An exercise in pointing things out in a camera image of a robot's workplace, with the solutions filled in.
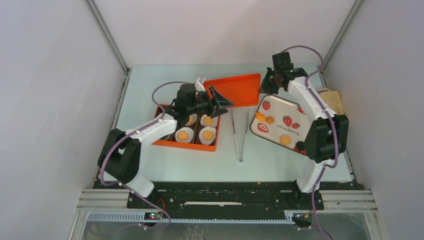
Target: robotic arm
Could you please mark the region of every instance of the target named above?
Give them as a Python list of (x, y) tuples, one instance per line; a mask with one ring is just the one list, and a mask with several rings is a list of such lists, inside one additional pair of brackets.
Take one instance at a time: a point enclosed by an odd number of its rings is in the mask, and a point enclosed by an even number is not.
[(319, 182), (324, 167), (334, 166), (336, 148), (338, 153), (346, 150), (349, 120), (346, 115), (337, 115), (321, 99), (317, 91), (308, 83), (308, 74), (301, 67), (294, 68), (290, 54), (281, 52), (272, 56), (273, 69), (267, 68), (265, 78), (259, 91), (266, 94), (278, 94), (283, 88), (296, 98), (306, 117), (311, 123), (304, 142), (297, 142), (296, 147), (306, 150), (312, 160), (305, 164), (302, 175), (296, 180), (294, 202), (307, 198), (310, 203), (310, 193), (319, 189)]
[(199, 78), (194, 84), (182, 84), (173, 100), (174, 105), (169, 105), (152, 121), (127, 131), (113, 129), (103, 146), (98, 166), (142, 197), (147, 197), (154, 185), (139, 171), (142, 144), (150, 145), (174, 133), (186, 125), (192, 114), (203, 113), (215, 118), (227, 113), (226, 108), (234, 105), (212, 85), (209, 87), (211, 98), (203, 86), (204, 81), (204, 78)]

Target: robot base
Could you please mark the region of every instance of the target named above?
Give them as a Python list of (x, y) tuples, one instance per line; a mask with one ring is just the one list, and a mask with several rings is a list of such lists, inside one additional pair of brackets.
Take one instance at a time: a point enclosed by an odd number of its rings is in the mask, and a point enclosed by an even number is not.
[[(290, 199), (288, 201), (292, 204), (295, 209), (298, 210), (312, 210), (312, 192), (305, 193), (302, 192), (297, 184), (297, 181), (294, 181)], [(313, 196), (316, 210), (324, 209), (324, 202), (321, 196), (320, 190), (316, 190)]]

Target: white wall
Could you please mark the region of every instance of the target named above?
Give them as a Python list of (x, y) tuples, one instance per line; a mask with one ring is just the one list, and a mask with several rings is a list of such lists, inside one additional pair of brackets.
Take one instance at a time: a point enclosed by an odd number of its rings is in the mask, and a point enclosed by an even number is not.
[[(268, 64), (325, 55), (355, 0), (96, 0), (128, 65)], [(293, 50), (295, 63), (319, 63)]]
[(0, 19), (0, 239), (65, 239), (124, 74), (83, 0), (0, 1)]
[(423, 239), (424, 1), (365, 1), (326, 69), (348, 148), (392, 240)]

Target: orange lid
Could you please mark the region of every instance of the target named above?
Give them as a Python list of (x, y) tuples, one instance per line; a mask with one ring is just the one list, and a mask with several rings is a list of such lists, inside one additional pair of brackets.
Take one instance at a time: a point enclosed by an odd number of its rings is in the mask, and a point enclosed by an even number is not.
[(209, 89), (210, 85), (213, 85), (219, 94), (233, 102), (233, 108), (259, 104), (258, 89), (261, 87), (261, 74), (259, 73), (225, 77), (203, 83), (205, 89)]

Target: metal frame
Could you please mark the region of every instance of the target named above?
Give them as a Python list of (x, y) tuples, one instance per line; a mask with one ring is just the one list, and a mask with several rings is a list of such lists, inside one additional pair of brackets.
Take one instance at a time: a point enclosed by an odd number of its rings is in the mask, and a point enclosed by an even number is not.
[[(94, 16), (95, 21), (100, 27), (106, 41), (111, 46), (116, 58), (125, 72), (121, 93), (115, 106), (115, 115), (111, 121), (111, 128), (117, 124), (119, 113), (123, 104), (123, 99), (128, 87), (130, 79), (130, 69), (127, 66), (119, 48), (114, 41), (96, 3), (95, 0), (85, 0), (87, 6)], [(343, 22), (334, 42), (332, 43), (328, 53), (324, 59), (325, 69), (334, 55), (341, 39), (346, 33), (350, 23), (357, 14), (364, 0), (356, 0), (349, 11), (345, 21)], [(321, 73), (323, 86), (327, 86), (324, 78), (324, 71)], [(349, 154), (346, 152), (346, 160), (350, 164), (352, 179), (355, 179), (352, 163)], [(336, 213), (363, 213), (367, 223), (368, 232), (371, 240), (387, 239), (384, 227), (380, 220), (374, 197), (370, 190), (321, 190), (324, 203), (324, 210), (318, 210), (318, 213), (336, 214)], [(125, 189), (84, 189), (81, 193), (72, 225), (69, 230), (68, 240), (81, 240), (86, 228), (87, 222), (103, 221), (103, 222), (128, 222), (138, 223), (143, 218), (144, 213), (149, 213), (152, 209), (128, 209), (127, 201), (129, 191)], [(173, 223), (245, 223), (245, 224), (292, 224), (292, 217), (295, 214), (307, 213), (302, 210), (285, 210), (286, 219), (282, 220), (245, 220), (245, 221), (229, 221), (229, 220), (202, 220), (202, 219), (172, 219)]]

